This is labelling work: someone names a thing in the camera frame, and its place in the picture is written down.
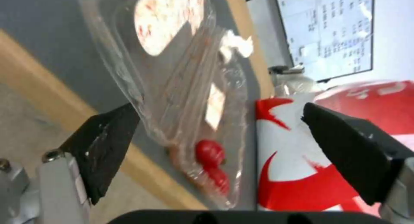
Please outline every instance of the red tomato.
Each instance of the red tomato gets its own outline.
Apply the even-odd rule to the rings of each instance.
[[[220,190],[220,192],[227,196],[230,190],[230,182],[226,173],[217,167],[203,167],[208,177],[214,181],[214,184]]]
[[[200,140],[195,145],[195,158],[203,166],[218,167],[224,157],[223,147],[214,140]]]

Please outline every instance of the white paper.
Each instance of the white paper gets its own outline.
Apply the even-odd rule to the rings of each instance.
[[[213,83],[207,102],[205,121],[216,131],[222,119],[226,95]]]

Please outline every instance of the monitor screen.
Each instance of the monitor screen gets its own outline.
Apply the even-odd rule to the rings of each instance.
[[[294,65],[323,81],[372,69],[374,0],[277,0]]]

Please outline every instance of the gray table surface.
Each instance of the gray table surface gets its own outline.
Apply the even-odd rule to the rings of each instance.
[[[227,1],[212,2],[217,12],[217,24],[237,33]],[[76,0],[0,0],[0,28],[5,29],[99,112],[109,111],[127,102],[105,69]],[[257,181],[254,101],[260,97],[260,91],[249,60],[241,59],[239,62],[247,76],[249,110],[241,198],[235,209],[253,210],[256,208]],[[188,191],[208,207],[214,208],[171,166],[164,149],[146,136],[142,125],[138,126],[133,142]]]

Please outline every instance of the plastic food container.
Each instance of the plastic food container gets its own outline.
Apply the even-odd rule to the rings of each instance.
[[[79,2],[107,69],[149,136],[170,148],[172,165],[219,208],[234,207],[245,147],[247,88],[235,56],[228,64],[220,59],[225,29],[216,26],[210,0]],[[217,90],[220,101],[214,97]],[[223,146],[226,164],[220,169],[228,176],[228,193],[196,161],[194,147],[200,140]]]

